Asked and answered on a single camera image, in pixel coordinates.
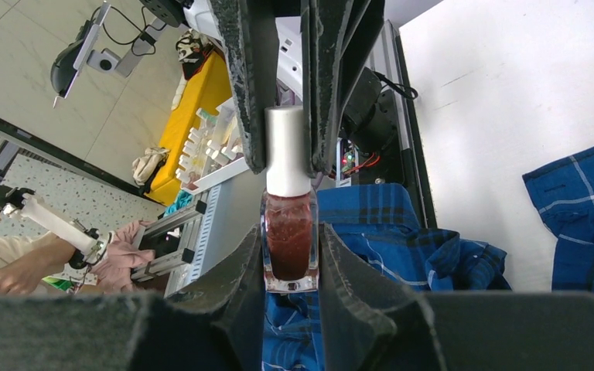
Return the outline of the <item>operator hand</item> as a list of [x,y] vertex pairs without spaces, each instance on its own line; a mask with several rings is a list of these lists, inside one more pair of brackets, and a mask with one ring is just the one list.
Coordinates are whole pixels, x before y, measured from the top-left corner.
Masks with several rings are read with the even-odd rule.
[[77,249],[53,233],[0,237],[0,294],[34,292],[43,278],[63,270]]

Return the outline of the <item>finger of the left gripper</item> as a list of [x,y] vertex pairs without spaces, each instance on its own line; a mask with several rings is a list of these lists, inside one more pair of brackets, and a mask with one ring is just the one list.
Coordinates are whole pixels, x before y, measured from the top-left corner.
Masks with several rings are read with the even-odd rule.
[[303,112],[310,176],[328,172],[343,111],[384,26],[385,2],[302,1]]
[[211,1],[237,108],[244,158],[266,168],[265,110],[275,105],[277,29],[270,1]]

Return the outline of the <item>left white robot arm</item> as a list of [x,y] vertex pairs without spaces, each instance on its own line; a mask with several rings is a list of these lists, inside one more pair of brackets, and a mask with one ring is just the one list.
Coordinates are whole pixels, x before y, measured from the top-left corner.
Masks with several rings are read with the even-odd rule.
[[330,170],[343,109],[384,26],[385,3],[358,1],[208,1],[221,34],[244,157],[258,174],[268,165],[265,110],[275,102],[278,17],[300,16],[302,99],[308,175]]

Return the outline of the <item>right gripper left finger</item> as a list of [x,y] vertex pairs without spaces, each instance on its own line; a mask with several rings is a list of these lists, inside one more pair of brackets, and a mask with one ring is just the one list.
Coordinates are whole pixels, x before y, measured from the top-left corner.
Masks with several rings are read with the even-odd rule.
[[175,294],[0,296],[0,370],[259,370],[260,231]]

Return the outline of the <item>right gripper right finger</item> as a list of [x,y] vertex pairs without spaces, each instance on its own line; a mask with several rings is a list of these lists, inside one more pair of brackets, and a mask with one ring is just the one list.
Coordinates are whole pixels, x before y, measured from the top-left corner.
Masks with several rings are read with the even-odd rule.
[[594,370],[592,293],[421,293],[319,238],[328,370]]

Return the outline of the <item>red nail polish bottle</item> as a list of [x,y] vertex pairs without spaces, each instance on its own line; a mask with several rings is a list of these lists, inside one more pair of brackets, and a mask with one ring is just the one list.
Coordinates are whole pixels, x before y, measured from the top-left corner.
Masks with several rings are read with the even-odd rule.
[[308,159],[301,106],[268,108],[266,189],[261,199],[265,290],[316,291],[319,286],[318,205]]

